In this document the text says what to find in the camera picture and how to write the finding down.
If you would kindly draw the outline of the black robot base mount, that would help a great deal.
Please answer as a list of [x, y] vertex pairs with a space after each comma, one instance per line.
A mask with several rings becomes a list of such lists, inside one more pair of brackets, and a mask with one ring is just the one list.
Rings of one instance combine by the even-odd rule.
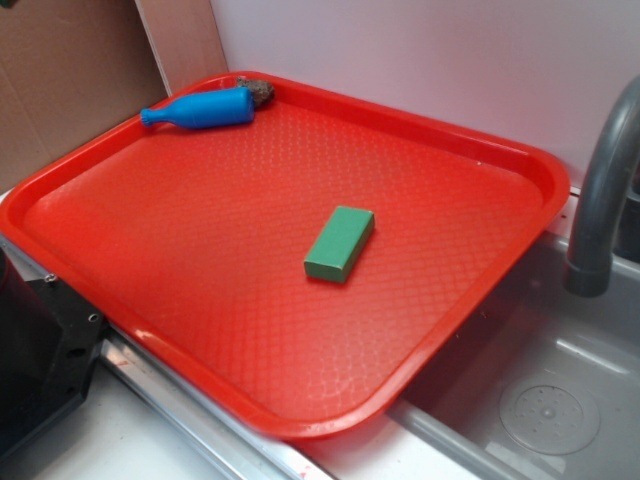
[[86, 400], [105, 328], [66, 282], [26, 280], [1, 254], [2, 460]]

